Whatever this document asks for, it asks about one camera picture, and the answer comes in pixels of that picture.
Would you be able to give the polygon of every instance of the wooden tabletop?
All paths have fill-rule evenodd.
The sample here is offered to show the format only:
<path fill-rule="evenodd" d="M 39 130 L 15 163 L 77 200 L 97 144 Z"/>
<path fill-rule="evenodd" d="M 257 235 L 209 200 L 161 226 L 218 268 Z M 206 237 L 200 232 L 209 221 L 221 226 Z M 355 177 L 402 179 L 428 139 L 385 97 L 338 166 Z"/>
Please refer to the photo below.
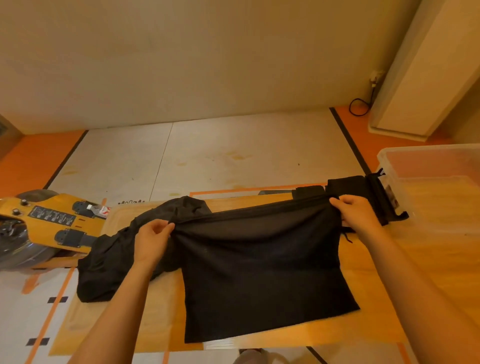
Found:
<path fill-rule="evenodd" d="M 270 194 L 206 200 L 212 212 L 257 206 L 291 199 L 288 194 Z M 130 221 L 161 202 L 121 205 L 112 209 L 103 233 L 115 234 Z M 480 324 L 480 236 L 434 235 L 420 231 L 413 221 L 385 227 L 433 281 Z M 353 243 L 340 239 L 343 275 L 360 311 L 340 317 L 307 322 L 255 334 L 238 336 L 224 343 L 236 348 L 313 346 L 325 343 L 405 340 L 393 306 L 365 246 L 355 234 Z M 136 352 L 201 350 L 203 345 L 184 344 L 185 292 L 181 271 L 164 273 L 150 283 Z M 55 338 L 50 355 L 71 355 L 88 333 L 107 303 L 81 303 L 75 296 Z"/>

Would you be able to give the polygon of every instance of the forearm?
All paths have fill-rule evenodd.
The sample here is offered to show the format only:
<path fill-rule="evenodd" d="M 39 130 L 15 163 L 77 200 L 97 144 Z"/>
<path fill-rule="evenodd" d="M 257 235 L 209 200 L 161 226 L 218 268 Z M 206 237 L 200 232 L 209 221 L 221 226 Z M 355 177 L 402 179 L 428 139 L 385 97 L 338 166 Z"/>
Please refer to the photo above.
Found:
<path fill-rule="evenodd" d="M 361 237 L 421 364 L 480 363 L 480 330 L 386 232 Z"/>
<path fill-rule="evenodd" d="M 133 264 L 105 311 L 69 363 L 132 362 L 151 276 L 152 270 L 149 266 Z"/>

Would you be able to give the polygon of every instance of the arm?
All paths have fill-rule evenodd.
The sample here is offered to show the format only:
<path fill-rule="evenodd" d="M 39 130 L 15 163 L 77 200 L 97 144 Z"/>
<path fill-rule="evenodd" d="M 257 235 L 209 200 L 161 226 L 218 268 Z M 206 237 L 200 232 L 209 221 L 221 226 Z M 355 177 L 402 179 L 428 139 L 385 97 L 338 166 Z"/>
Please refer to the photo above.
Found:
<path fill-rule="evenodd" d="M 420 364 L 480 363 L 480 329 L 382 229 L 367 199 L 330 203 L 369 250 Z"/>
<path fill-rule="evenodd" d="M 148 282 L 174 227 L 174 224 L 157 219 L 140 228 L 135 237 L 132 267 L 69 364 L 132 362 Z"/>

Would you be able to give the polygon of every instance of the orange floor section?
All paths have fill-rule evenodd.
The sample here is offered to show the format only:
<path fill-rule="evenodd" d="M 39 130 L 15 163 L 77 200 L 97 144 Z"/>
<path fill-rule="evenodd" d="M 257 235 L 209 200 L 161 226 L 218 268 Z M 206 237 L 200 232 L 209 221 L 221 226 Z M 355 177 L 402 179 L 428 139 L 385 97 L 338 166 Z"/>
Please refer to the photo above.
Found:
<path fill-rule="evenodd" d="M 454 143 L 448 135 L 439 130 L 435 131 L 426 142 L 416 142 L 414 140 L 395 138 L 393 136 L 373 134 L 368 131 L 370 114 L 354 116 L 348 111 L 348 106 L 336 107 L 335 110 L 372 172 L 375 172 L 378 168 L 377 154 L 383 148 L 394 146 L 432 146 Z"/>
<path fill-rule="evenodd" d="M 43 188 L 83 132 L 24 136 L 0 159 L 0 198 Z"/>

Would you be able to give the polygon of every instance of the plastic storage container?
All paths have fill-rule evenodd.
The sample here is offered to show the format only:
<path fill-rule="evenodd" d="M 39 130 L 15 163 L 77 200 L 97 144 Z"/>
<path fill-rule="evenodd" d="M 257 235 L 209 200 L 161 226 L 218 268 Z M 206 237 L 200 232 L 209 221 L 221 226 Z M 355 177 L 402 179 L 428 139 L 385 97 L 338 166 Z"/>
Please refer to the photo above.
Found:
<path fill-rule="evenodd" d="M 480 144 L 385 148 L 377 158 L 385 189 L 422 228 L 480 233 Z"/>

